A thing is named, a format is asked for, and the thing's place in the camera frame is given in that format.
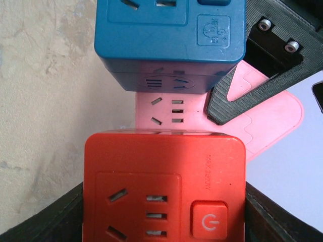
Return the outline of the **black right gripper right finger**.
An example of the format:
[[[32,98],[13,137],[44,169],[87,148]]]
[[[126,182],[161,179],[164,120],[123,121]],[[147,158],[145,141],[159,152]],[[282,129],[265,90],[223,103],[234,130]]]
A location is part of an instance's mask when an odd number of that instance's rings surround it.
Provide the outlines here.
[[[322,241],[322,232],[246,183],[245,241]]]

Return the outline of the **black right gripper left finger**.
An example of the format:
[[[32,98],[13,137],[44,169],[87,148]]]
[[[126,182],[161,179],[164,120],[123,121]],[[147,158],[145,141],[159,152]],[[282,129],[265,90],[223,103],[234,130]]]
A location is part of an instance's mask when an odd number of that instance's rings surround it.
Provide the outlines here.
[[[82,241],[83,184],[24,222],[1,234],[1,241]]]

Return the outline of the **red cube socket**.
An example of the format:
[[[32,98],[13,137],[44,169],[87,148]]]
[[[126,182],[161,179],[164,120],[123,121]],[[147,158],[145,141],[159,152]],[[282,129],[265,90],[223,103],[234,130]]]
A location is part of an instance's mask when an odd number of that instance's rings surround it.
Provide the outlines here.
[[[114,131],[85,143],[83,241],[244,241],[246,149],[209,132]]]

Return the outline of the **pink power strip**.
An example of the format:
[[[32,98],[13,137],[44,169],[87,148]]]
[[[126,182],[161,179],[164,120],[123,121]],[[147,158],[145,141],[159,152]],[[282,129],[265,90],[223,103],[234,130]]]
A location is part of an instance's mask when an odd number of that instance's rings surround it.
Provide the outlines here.
[[[270,75],[241,61],[228,73],[187,63],[163,65],[136,93],[135,127],[159,134],[224,133],[239,138],[252,160],[303,121],[285,73]]]

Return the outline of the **blue cube socket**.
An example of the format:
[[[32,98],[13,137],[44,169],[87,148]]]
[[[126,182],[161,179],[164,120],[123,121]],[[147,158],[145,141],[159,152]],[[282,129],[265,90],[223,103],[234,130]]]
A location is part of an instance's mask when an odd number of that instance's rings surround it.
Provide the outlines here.
[[[123,89],[204,94],[245,56],[246,1],[105,1],[94,49]]]

